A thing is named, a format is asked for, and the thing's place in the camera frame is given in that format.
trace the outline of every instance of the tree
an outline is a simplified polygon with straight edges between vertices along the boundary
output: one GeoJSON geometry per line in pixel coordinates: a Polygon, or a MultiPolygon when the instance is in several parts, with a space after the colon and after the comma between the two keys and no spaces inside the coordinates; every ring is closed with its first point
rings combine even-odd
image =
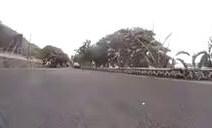
{"type": "Polygon", "coordinates": [[[171,59],[167,52],[170,50],[156,41],[154,35],[153,31],[142,28],[120,29],[94,45],[86,40],[76,50],[75,58],[86,62],[94,61],[98,66],[167,67],[171,59]]]}
{"type": "Polygon", "coordinates": [[[208,50],[200,51],[197,54],[194,54],[192,57],[193,66],[196,67],[195,60],[198,56],[202,55],[198,67],[212,67],[212,37],[208,41],[208,50]]]}
{"type": "Polygon", "coordinates": [[[53,67],[57,65],[64,66],[67,62],[70,62],[67,54],[65,54],[60,48],[47,45],[41,50],[40,54],[42,59],[47,59],[52,62],[53,67]]]}

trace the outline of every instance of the asphalt road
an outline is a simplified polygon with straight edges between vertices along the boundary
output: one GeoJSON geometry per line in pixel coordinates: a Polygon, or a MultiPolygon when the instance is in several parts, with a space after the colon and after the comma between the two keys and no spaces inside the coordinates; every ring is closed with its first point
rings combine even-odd
{"type": "Polygon", "coordinates": [[[0,70],[7,128],[212,128],[212,84],[80,69],[0,70]]]}

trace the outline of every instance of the overcast sky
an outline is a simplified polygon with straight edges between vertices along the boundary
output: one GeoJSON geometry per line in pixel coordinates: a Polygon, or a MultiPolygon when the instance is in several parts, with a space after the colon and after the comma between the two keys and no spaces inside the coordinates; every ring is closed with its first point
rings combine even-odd
{"type": "Polygon", "coordinates": [[[86,39],[95,43],[120,28],[152,29],[173,53],[207,49],[212,0],[0,0],[0,20],[40,47],[70,55],[86,39]]]}

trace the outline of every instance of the low wall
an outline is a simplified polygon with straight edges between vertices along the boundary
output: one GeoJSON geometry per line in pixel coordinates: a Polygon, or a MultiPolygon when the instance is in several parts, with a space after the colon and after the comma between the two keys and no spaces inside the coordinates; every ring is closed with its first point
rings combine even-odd
{"type": "Polygon", "coordinates": [[[166,77],[184,80],[212,80],[212,69],[170,69],[170,68],[90,68],[83,69],[127,73],[134,75],[145,75],[155,77],[166,77]]]}
{"type": "Polygon", "coordinates": [[[42,63],[38,61],[0,56],[0,68],[36,68],[41,66],[42,63]]]}

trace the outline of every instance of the green foliage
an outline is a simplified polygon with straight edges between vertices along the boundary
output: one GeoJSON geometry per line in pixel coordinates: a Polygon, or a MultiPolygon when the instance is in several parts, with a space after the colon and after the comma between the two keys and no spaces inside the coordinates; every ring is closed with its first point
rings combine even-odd
{"type": "MultiPolygon", "coordinates": [[[[11,51],[17,44],[13,42],[13,39],[18,39],[21,34],[17,33],[10,27],[4,25],[0,21],[0,48],[4,51],[11,51]]],[[[28,56],[28,48],[30,45],[30,56],[38,57],[41,49],[35,45],[27,41],[24,37],[22,37],[22,55],[28,56]]]]}
{"type": "Polygon", "coordinates": [[[180,51],[175,56],[178,56],[178,55],[181,55],[181,54],[185,54],[187,56],[190,56],[190,54],[188,52],[185,52],[185,51],[180,51]]]}
{"type": "Polygon", "coordinates": [[[176,60],[180,61],[182,63],[182,65],[185,67],[185,69],[188,68],[188,65],[185,63],[185,61],[183,59],[177,58],[176,60]]]}
{"type": "Polygon", "coordinates": [[[98,66],[167,67],[171,58],[166,53],[170,50],[156,41],[154,35],[142,28],[121,29],[94,45],[87,40],[74,58],[79,62],[94,61],[98,66]]]}

